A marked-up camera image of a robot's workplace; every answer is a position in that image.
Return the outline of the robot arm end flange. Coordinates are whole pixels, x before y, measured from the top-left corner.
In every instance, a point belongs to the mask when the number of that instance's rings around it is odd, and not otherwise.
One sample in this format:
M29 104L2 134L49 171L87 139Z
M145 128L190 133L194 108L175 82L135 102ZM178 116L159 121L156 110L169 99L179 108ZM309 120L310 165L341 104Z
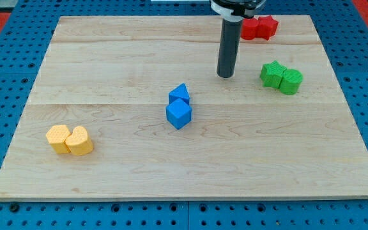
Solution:
M223 19L239 22L257 15L266 4L266 0L211 0L211 9Z

